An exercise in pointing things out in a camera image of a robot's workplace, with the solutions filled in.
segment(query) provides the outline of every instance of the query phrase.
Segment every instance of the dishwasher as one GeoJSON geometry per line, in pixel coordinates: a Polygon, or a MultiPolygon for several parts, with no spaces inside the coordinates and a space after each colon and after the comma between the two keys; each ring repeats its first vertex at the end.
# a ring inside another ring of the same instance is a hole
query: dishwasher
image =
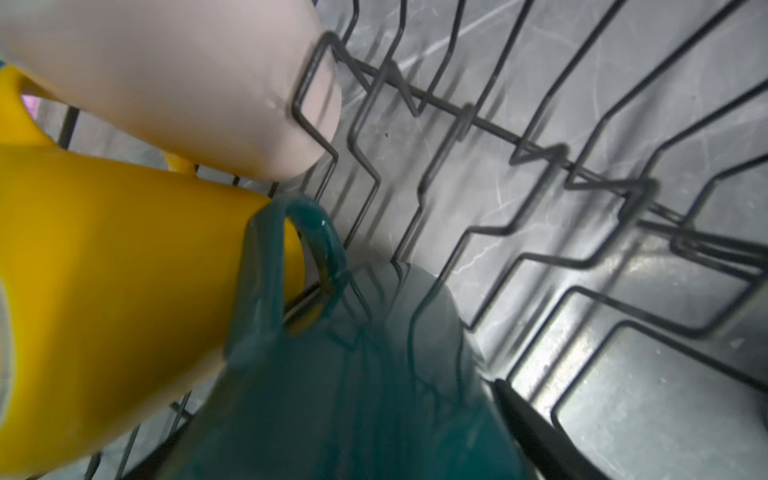
{"type": "MultiPolygon", "coordinates": [[[[309,125],[301,85],[331,51],[342,120],[331,142],[307,130],[323,159],[280,184],[198,176],[309,195],[352,260],[445,283],[532,478],[765,472],[768,4],[315,3],[293,111],[309,125]]],[[[76,108],[44,101],[38,123],[165,168],[76,108]]],[[[212,382],[44,478],[147,478],[212,382]]]]}

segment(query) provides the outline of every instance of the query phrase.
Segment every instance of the mug handle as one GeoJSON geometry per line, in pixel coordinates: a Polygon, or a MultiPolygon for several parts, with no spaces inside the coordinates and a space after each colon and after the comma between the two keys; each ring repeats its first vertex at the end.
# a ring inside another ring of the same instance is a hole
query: mug handle
{"type": "Polygon", "coordinates": [[[17,147],[56,147],[35,120],[29,116],[22,101],[22,94],[55,97],[43,91],[27,78],[22,71],[11,65],[0,68],[0,145],[17,147]]]}
{"type": "Polygon", "coordinates": [[[259,210],[248,222],[243,241],[232,323],[224,346],[230,369],[253,365],[285,333],[283,250],[289,218],[309,244],[320,289],[333,295],[343,286],[346,252],[320,205],[308,197],[283,197],[259,210]]]}

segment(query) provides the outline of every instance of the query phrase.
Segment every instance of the teal mug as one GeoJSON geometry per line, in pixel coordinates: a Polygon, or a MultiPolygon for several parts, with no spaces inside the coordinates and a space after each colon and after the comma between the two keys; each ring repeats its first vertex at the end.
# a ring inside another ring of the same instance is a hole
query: teal mug
{"type": "Polygon", "coordinates": [[[309,199],[264,207],[247,227],[227,367],[159,478],[527,478],[434,286],[415,265],[348,268],[309,199]],[[287,217],[320,288],[284,322],[287,217]]]}

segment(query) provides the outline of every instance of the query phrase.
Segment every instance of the wire rack tine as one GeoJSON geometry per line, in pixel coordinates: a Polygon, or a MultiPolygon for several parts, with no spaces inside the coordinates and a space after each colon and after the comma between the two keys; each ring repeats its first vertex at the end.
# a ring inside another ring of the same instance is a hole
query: wire rack tine
{"type": "Polygon", "coordinates": [[[360,16],[360,0],[352,0],[352,18],[349,20],[349,25],[347,25],[346,30],[344,31],[344,36],[341,37],[341,42],[346,45],[346,43],[349,41],[349,37],[352,36],[352,32],[355,30],[355,27],[357,26],[357,19],[360,16]]]}
{"type": "Polygon", "coordinates": [[[743,106],[745,103],[749,102],[753,98],[761,95],[766,90],[768,90],[768,78],[761,81],[759,84],[753,86],[752,88],[745,91],[744,93],[734,98],[733,100],[729,101],[728,103],[724,104],[723,106],[719,107],[715,111],[710,112],[708,115],[706,115],[704,118],[701,118],[699,121],[693,122],[691,125],[684,128],[682,131],[668,138],[661,145],[659,145],[656,148],[656,150],[654,150],[654,152],[651,154],[651,156],[648,158],[647,162],[643,166],[643,170],[640,172],[639,177],[640,178],[650,177],[654,171],[654,168],[656,168],[662,156],[665,153],[667,153],[668,150],[670,150],[675,145],[678,145],[680,142],[685,141],[686,139],[692,137],[696,133],[702,131],[704,128],[709,127],[712,123],[720,120],[722,117],[725,117],[726,115],[736,110],[737,108],[743,106]]]}
{"type": "Polygon", "coordinates": [[[181,412],[181,418],[188,422],[194,418],[194,414],[187,409],[182,409],[179,402],[171,402],[168,407],[176,413],[181,412]]]}
{"type": "MultiPolygon", "coordinates": [[[[368,65],[363,61],[357,61],[357,65],[360,67],[361,71],[372,76],[376,76],[379,72],[378,68],[368,65]]],[[[386,79],[386,82],[392,85],[393,87],[396,87],[394,80],[392,80],[391,78],[388,77],[386,79]]],[[[409,89],[411,91],[411,95],[413,95],[415,98],[419,98],[419,99],[425,98],[425,92],[423,90],[417,87],[414,87],[413,85],[410,85],[409,89]]],[[[454,116],[459,115],[459,113],[461,112],[460,107],[457,107],[456,105],[440,97],[432,96],[427,99],[427,102],[429,102],[429,104],[432,105],[433,107],[438,108],[439,110],[442,110],[454,116]]],[[[520,137],[517,134],[510,132],[509,130],[506,130],[502,127],[499,127],[497,124],[494,124],[484,118],[475,116],[472,119],[472,124],[477,128],[480,128],[481,130],[491,135],[494,135],[495,137],[500,138],[503,141],[507,141],[511,144],[517,144],[520,141],[520,137]]],[[[536,152],[536,151],[543,150],[543,147],[536,144],[534,141],[530,141],[528,142],[528,150],[530,152],[536,152]]],[[[564,170],[568,172],[574,170],[574,162],[568,159],[565,159],[562,162],[561,166],[563,167],[564,170]]],[[[576,176],[583,180],[586,180],[587,182],[597,183],[597,182],[607,181],[606,177],[598,173],[595,173],[592,170],[587,169],[586,167],[580,168],[576,173],[576,176]]],[[[628,198],[631,195],[631,192],[627,192],[625,189],[614,188],[610,184],[606,186],[606,191],[610,191],[611,193],[624,198],[628,198]]],[[[672,223],[679,223],[683,219],[683,215],[655,201],[652,201],[648,204],[648,210],[672,223]]]]}
{"type": "MultiPolygon", "coordinates": [[[[694,221],[698,217],[699,213],[702,211],[706,202],[712,197],[712,194],[717,189],[717,186],[719,184],[721,184],[725,180],[728,180],[731,177],[743,174],[744,172],[760,167],[764,165],[766,162],[768,162],[768,152],[766,152],[763,155],[760,155],[759,157],[755,157],[752,160],[748,160],[741,164],[735,165],[731,168],[727,168],[726,170],[723,170],[720,173],[711,177],[704,184],[701,191],[697,195],[696,199],[691,204],[691,207],[688,210],[688,213],[686,214],[685,218],[680,223],[680,225],[682,227],[693,228],[694,221]]],[[[767,266],[765,258],[755,257],[751,255],[722,252],[722,251],[713,249],[709,246],[702,247],[702,246],[696,246],[695,244],[691,245],[688,242],[685,242],[678,237],[673,237],[672,241],[670,242],[670,250],[672,250],[673,253],[678,255],[684,255],[686,253],[692,254],[691,250],[694,248],[696,249],[697,253],[705,253],[709,257],[720,258],[721,260],[725,260],[728,262],[746,263],[752,266],[758,266],[762,268],[765,268],[767,266]]],[[[697,255],[693,255],[693,256],[694,256],[694,259],[692,261],[701,263],[705,266],[711,266],[710,260],[708,260],[706,257],[700,257],[697,255]]],[[[722,267],[720,271],[726,270],[726,273],[733,274],[734,276],[737,276],[739,278],[744,278],[745,280],[754,278],[753,274],[745,272],[742,269],[736,269],[731,266],[723,265],[722,263],[719,263],[719,262],[713,262],[713,263],[715,263],[719,267],[722,267]]]]}
{"type": "MultiPolygon", "coordinates": [[[[317,42],[315,50],[312,52],[312,56],[310,57],[310,61],[304,68],[304,72],[300,77],[299,86],[296,89],[296,94],[294,95],[293,102],[291,104],[291,114],[293,115],[293,118],[296,120],[296,122],[301,125],[301,127],[308,134],[310,134],[312,138],[314,138],[315,141],[319,143],[331,156],[331,160],[328,163],[328,167],[326,168],[326,173],[320,182],[319,188],[317,189],[317,193],[315,195],[316,201],[319,201],[323,195],[323,192],[328,186],[328,182],[333,175],[333,171],[336,169],[336,164],[339,162],[339,152],[337,152],[336,149],[333,148],[333,146],[330,144],[330,142],[328,142],[328,140],[326,140],[325,137],[322,136],[321,133],[318,132],[317,129],[315,129],[315,127],[306,119],[304,113],[301,111],[301,108],[304,103],[304,99],[306,98],[306,94],[310,89],[310,85],[312,84],[312,80],[315,77],[315,73],[320,66],[320,62],[323,61],[323,57],[329,48],[331,48],[336,53],[337,58],[341,62],[346,64],[347,68],[350,69],[355,79],[366,91],[369,91],[371,88],[370,84],[358,68],[357,63],[355,63],[355,61],[352,59],[352,56],[346,50],[339,37],[332,31],[325,32],[317,42]]],[[[312,171],[314,171],[314,169],[310,169],[310,172],[308,172],[307,175],[311,176],[312,171]]]]}
{"type": "Polygon", "coordinates": [[[402,34],[406,31],[406,22],[408,21],[408,0],[400,0],[400,16],[397,24],[397,32],[392,40],[392,44],[389,45],[389,49],[384,55],[382,66],[388,61],[392,60],[392,56],[395,54],[400,41],[402,40],[402,34]]]}
{"type": "Polygon", "coordinates": [[[64,123],[61,125],[61,132],[58,134],[58,146],[64,150],[69,150],[69,144],[72,142],[74,126],[78,122],[80,109],[77,107],[67,107],[67,113],[64,115],[64,123]]]}
{"type": "Polygon", "coordinates": [[[406,106],[408,107],[408,110],[411,112],[411,115],[414,118],[417,118],[421,114],[421,112],[416,107],[416,103],[413,101],[413,96],[411,95],[411,92],[408,89],[408,83],[402,77],[402,72],[400,71],[400,67],[398,67],[394,61],[388,60],[386,61],[386,64],[382,66],[382,68],[387,69],[387,72],[386,72],[387,78],[394,82],[395,88],[397,88],[397,91],[400,93],[400,96],[406,103],[406,106]]]}
{"type": "Polygon", "coordinates": [[[462,26],[462,17],[464,16],[464,7],[466,3],[467,0],[458,0],[458,4],[456,5],[456,15],[453,18],[453,26],[451,27],[451,38],[448,42],[448,49],[445,50],[445,55],[443,55],[442,60],[440,61],[440,66],[438,66],[435,76],[432,77],[432,81],[429,82],[429,86],[424,92],[424,96],[422,97],[421,102],[419,102],[420,114],[424,111],[424,107],[426,107],[429,103],[429,99],[435,92],[438,83],[440,83],[440,79],[445,73],[445,69],[448,67],[448,63],[451,61],[453,51],[456,49],[456,41],[458,40],[458,33],[462,26]]]}
{"type": "Polygon", "coordinates": [[[85,469],[83,479],[91,480],[94,475],[96,475],[96,471],[98,470],[99,465],[101,465],[101,450],[91,455],[91,459],[88,460],[88,467],[85,469]]]}
{"type": "MultiPolygon", "coordinates": [[[[498,80],[498,76],[499,74],[501,74],[502,69],[504,68],[504,64],[507,62],[507,57],[509,57],[509,54],[512,51],[512,47],[515,46],[515,42],[517,41],[518,36],[520,35],[520,31],[523,28],[523,24],[525,23],[525,19],[528,17],[528,13],[531,11],[531,6],[533,6],[533,2],[534,0],[525,0],[525,3],[520,9],[520,13],[518,13],[518,17],[515,20],[515,24],[512,26],[512,31],[509,33],[509,37],[507,37],[507,42],[504,44],[504,48],[502,49],[502,54],[499,56],[498,60],[496,61],[496,66],[493,68],[493,72],[491,73],[491,76],[488,77],[488,81],[485,82],[485,86],[482,89],[480,98],[478,98],[477,103],[475,103],[472,109],[473,117],[477,116],[477,114],[480,112],[480,109],[482,108],[485,101],[488,100],[488,96],[491,94],[491,89],[493,89],[494,84],[498,80]]],[[[459,136],[458,136],[459,141],[464,140],[468,131],[469,131],[469,125],[467,125],[467,128],[465,130],[459,133],[459,136]]]]}
{"type": "Polygon", "coordinates": [[[581,47],[579,47],[579,49],[576,51],[576,54],[573,56],[571,61],[568,62],[568,65],[566,65],[563,72],[560,73],[557,80],[555,80],[554,84],[552,84],[552,86],[549,88],[549,91],[547,91],[547,94],[544,96],[544,98],[541,100],[541,103],[536,108],[536,112],[534,113],[533,118],[531,119],[530,123],[528,123],[528,126],[525,128],[525,132],[523,133],[522,138],[515,145],[515,149],[512,151],[512,155],[509,158],[510,165],[514,165],[518,163],[518,158],[522,154],[523,150],[526,150],[528,148],[528,142],[531,140],[533,133],[538,128],[539,122],[541,122],[541,119],[544,117],[544,113],[547,111],[549,104],[552,102],[555,95],[560,90],[560,87],[563,86],[563,84],[568,79],[568,77],[571,76],[571,73],[573,72],[573,70],[576,69],[579,63],[581,63],[581,60],[592,48],[592,45],[594,45],[594,43],[598,40],[600,35],[603,33],[603,30],[605,30],[606,27],[609,26],[611,21],[614,19],[614,17],[619,12],[619,10],[621,10],[621,7],[624,6],[624,3],[626,3],[626,1],[627,0],[615,0],[615,2],[611,5],[611,7],[608,8],[608,10],[605,12],[605,14],[603,15],[603,18],[600,19],[598,24],[595,25],[592,32],[590,32],[589,36],[587,36],[587,39],[584,40],[584,43],[581,44],[581,47]]]}
{"type": "Polygon", "coordinates": [[[139,434],[140,427],[141,425],[133,429],[131,431],[131,436],[128,437],[128,443],[125,445],[125,450],[123,450],[123,456],[120,459],[120,465],[118,465],[118,472],[114,475],[114,480],[123,478],[123,472],[125,471],[125,466],[128,464],[128,458],[131,456],[131,450],[134,448],[134,443],[136,442],[136,436],[139,434]]]}
{"type": "Polygon", "coordinates": [[[567,157],[567,155],[568,146],[565,144],[556,144],[542,151],[525,155],[524,157],[520,158],[521,164],[538,160],[547,160],[548,165],[544,171],[541,172],[541,175],[536,181],[536,184],[528,193],[528,196],[525,198],[517,213],[509,221],[509,223],[498,227],[472,225],[464,230],[464,233],[462,234],[461,238],[459,238],[458,243],[453,248],[451,256],[448,258],[448,261],[445,262],[445,265],[438,275],[438,282],[441,285],[448,281],[448,278],[453,271],[454,265],[456,265],[458,259],[461,258],[461,255],[464,253],[464,249],[469,243],[469,239],[472,238],[472,235],[485,235],[488,237],[510,237],[517,233],[518,230],[520,230],[523,225],[525,225],[525,222],[533,214],[534,209],[541,202],[541,199],[544,197],[547,190],[549,190],[550,186],[554,183],[554,178],[560,170],[561,162],[567,157]]]}
{"type": "Polygon", "coordinates": [[[345,248],[347,248],[352,243],[357,230],[360,228],[362,219],[365,217],[366,213],[368,213],[368,209],[373,202],[373,198],[376,196],[376,192],[379,191],[379,186],[381,185],[382,181],[379,172],[376,171],[373,165],[371,165],[371,162],[368,160],[368,157],[362,152],[362,150],[360,150],[360,147],[357,144],[357,137],[360,135],[362,126],[365,124],[366,119],[371,113],[373,104],[376,102],[377,97],[381,93],[384,80],[387,76],[386,70],[387,69],[385,66],[373,79],[371,90],[368,92],[365,99],[362,101],[362,105],[360,105],[360,108],[355,114],[355,119],[353,120],[352,126],[349,128],[349,134],[347,135],[347,147],[349,148],[349,151],[352,153],[352,156],[355,158],[355,160],[357,160],[357,163],[359,163],[362,168],[368,172],[368,175],[373,178],[373,187],[371,187],[371,191],[368,193],[365,202],[363,202],[362,208],[357,214],[357,218],[352,225],[352,229],[347,234],[346,239],[344,239],[345,248]]]}
{"type": "Polygon", "coordinates": [[[653,200],[659,190],[658,182],[650,178],[637,180],[607,180],[596,184],[579,184],[578,186],[592,187],[592,189],[595,190],[609,190],[611,188],[629,190],[637,195],[638,199],[632,203],[631,207],[627,210],[627,213],[622,216],[616,227],[614,227],[607,237],[605,237],[601,245],[587,258],[574,259],[531,252],[525,252],[518,256],[514,262],[503,269],[501,274],[496,278],[491,291],[483,299],[480,309],[475,314],[475,318],[472,320],[472,323],[469,324],[469,328],[472,331],[479,328],[482,320],[488,313],[488,310],[498,298],[499,293],[504,289],[504,286],[523,262],[528,260],[573,270],[587,270],[597,266],[613,249],[618,241],[623,238],[629,229],[636,224],[640,215],[647,209],[648,204],[653,200]]]}
{"type": "MultiPolygon", "coordinates": [[[[625,303],[621,300],[617,300],[611,296],[605,295],[596,290],[591,290],[584,286],[572,286],[563,293],[563,295],[560,297],[558,302],[555,304],[552,311],[549,313],[549,315],[547,315],[547,318],[544,320],[544,322],[541,323],[541,325],[536,330],[536,333],[533,335],[531,340],[526,344],[522,353],[515,360],[512,368],[507,374],[507,377],[506,377],[507,381],[511,382],[517,376],[517,374],[520,372],[522,367],[528,361],[531,353],[534,350],[536,350],[536,348],[540,345],[541,341],[546,336],[552,324],[555,322],[555,320],[558,318],[562,310],[565,308],[565,306],[574,296],[584,296],[592,300],[593,302],[597,302],[597,303],[600,303],[601,305],[608,306],[613,310],[617,310],[618,312],[621,312],[624,315],[631,316],[637,320],[640,320],[642,323],[645,323],[654,328],[662,329],[678,336],[683,336],[691,339],[700,339],[700,338],[710,336],[713,333],[716,333],[718,331],[721,331],[726,325],[728,325],[728,323],[737,316],[738,312],[740,312],[751,300],[753,300],[756,297],[756,295],[762,289],[764,289],[765,283],[766,283],[766,276],[763,275],[762,279],[756,280],[755,282],[751,283],[733,301],[728,303],[726,306],[722,307],[713,316],[712,319],[710,319],[704,326],[701,326],[701,327],[684,326],[672,320],[666,319],[662,316],[658,316],[654,313],[648,312],[647,310],[641,309],[637,306],[630,305],[629,303],[625,303]]],[[[575,341],[575,339],[578,337],[578,335],[581,333],[581,331],[585,327],[586,327],[585,323],[581,323],[577,327],[577,329],[569,336],[569,340],[565,343],[564,347],[559,352],[557,359],[554,362],[550,363],[549,369],[546,372],[546,374],[541,379],[538,380],[537,385],[534,387],[533,393],[531,394],[531,398],[529,399],[531,402],[533,402],[537,398],[538,394],[541,392],[541,389],[548,381],[549,376],[556,370],[559,363],[563,360],[565,355],[568,353],[568,350],[571,347],[572,343],[575,341]]]]}
{"type": "Polygon", "coordinates": [[[590,356],[589,360],[587,360],[584,366],[581,367],[578,374],[571,381],[571,383],[568,384],[568,387],[566,387],[563,394],[560,396],[558,401],[552,407],[552,410],[550,413],[552,425],[563,435],[568,436],[565,429],[563,428],[563,425],[560,423],[560,419],[558,418],[561,409],[563,408],[564,404],[571,398],[576,387],[582,384],[586,375],[592,370],[592,368],[594,368],[594,365],[602,357],[602,355],[607,350],[607,348],[613,343],[613,341],[616,340],[617,336],[621,333],[621,331],[625,329],[633,329],[642,335],[648,336],[651,339],[656,340],[659,343],[663,343],[664,345],[670,347],[671,349],[674,349],[679,353],[699,363],[703,363],[704,365],[710,367],[711,369],[714,369],[739,383],[742,383],[746,386],[756,389],[762,392],[763,394],[768,393],[768,385],[766,383],[750,375],[747,375],[746,373],[743,373],[738,369],[734,369],[732,366],[729,366],[726,363],[723,363],[717,359],[704,355],[703,353],[698,352],[697,350],[692,349],[689,346],[683,343],[680,343],[674,339],[671,339],[668,336],[662,335],[651,328],[643,326],[632,320],[623,320],[617,323],[611,329],[611,331],[605,337],[605,339],[600,344],[600,346],[595,350],[592,356],[590,356]]]}
{"type": "Polygon", "coordinates": [[[280,186],[280,182],[273,182],[270,185],[270,191],[266,194],[269,198],[274,198],[277,193],[277,188],[280,186]]]}
{"type": "Polygon", "coordinates": [[[587,143],[581,149],[581,153],[576,159],[574,169],[568,174],[568,178],[565,181],[566,188],[572,186],[576,179],[576,171],[580,170],[582,165],[587,161],[587,158],[594,150],[594,146],[597,144],[600,136],[605,130],[608,122],[624,107],[626,107],[632,100],[634,100],[643,90],[648,88],[654,83],[664,72],[669,70],[678,60],[680,60],[686,53],[688,53],[693,47],[695,47],[701,40],[703,40],[709,33],[711,33],[720,23],[731,16],[739,7],[744,5],[748,0],[731,0],[724,7],[721,8],[712,18],[710,18],[704,25],[699,27],[690,37],[688,37],[683,43],[672,51],[664,60],[661,61],[653,70],[650,71],[642,80],[640,80],[625,96],[623,96],[618,102],[616,102],[608,112],[603,115],[599,120],[597,126],[589,136],[587,143]]]}
{"type": "Polygon", "coordinates": [[[459,132],[465,125],[469,124],[472,119],[472,115],[473,113],[471,106],[466,106],[462,109],[462,113],[460,113],[454,119],[451,127],[448,130],[448,133],[445,134],[442,142],[440,143],[440,146],[435,152],[435,156],[432,158],[432,161],[429,162],[429,166],[424,171],[422,179],[419,181],[419,186],[416,189],[416,198],[419,201],[419,205],[417,206],[416,212],[413,214],[413,217],[411,218],[405,233],[403,233],[402,237],[400,237],[397,248],[392,254],[392,262],[401,260],[406,246],[412,240],[413,233],[416,230],[416,227],[419,225],[422,215],[424,214],[426,194],[429,191],[429,188],[432,186],[432,182],[435,181],[435,178],[445,163],[445,160],[448,158],[451,149],[458,140],[459,132]]]}
{"type": "Polygon", "coordinates": [[[716,235],[714,233],[699,232],[684,227],[673,227],[665,223],[651,222],[649,220],[639,220],[637,222],[639,228],[650,230],[655,233],[661,233],[663,235],[671,235],[674,237],[698,240],[701,242],[712,243],[719,247],[725,247],[733,250],[742,250],[755,257],[763,259],[768,258],[768,246],[760,243],[749,242],[746,240],[740,240],[738,238],[726,237],[724,235],[716,235]]]}
{"type": "Polygon", "coordinates": [[[176,414],[174,415],[174,421],[170,424],[170,431],[168,432],[168,436],[173,435],[174,432],[176,432],[176,429],[179,428],[179,422],[181,422],[181,417],[184,415],[184,411],[187,409],[187,402],[190,401],[191,395],[192,395],[192,392],[187,392],[181,398],[181,402],[179,403],[179,409],[176,411],[176,414]]]}

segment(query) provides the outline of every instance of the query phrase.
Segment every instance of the mug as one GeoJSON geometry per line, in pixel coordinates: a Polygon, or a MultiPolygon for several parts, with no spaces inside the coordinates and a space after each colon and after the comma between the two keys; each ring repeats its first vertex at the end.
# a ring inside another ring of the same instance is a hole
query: mug
{"type": "MultiPolygon", "coordinates": [[[[0,58],[149,144],[254,180],[295,177],[323,154],[290,114],[321,33],[310,0],[0,3],[0,58]]],[[[303,113],[330,140],[340,110],[328,54],[303,113]]]]}
{"type": "MultiPolygon", "coordinates": [[[[242,188],[59,149],[0,68],[0,477],[98,450],[218,371],[248,219],[242,188]]],[[[304,282],[285,251],[282,298],[304,282]]]]}
{"type": "Polygon", "coordinates": [[[416,265],[348,268],[323,210],[281,198],[248,224],[223,375],[160,480],[527,478],[450,292],[416,265]],[[280,229],[319,292],[283,324],[280,229]]]}

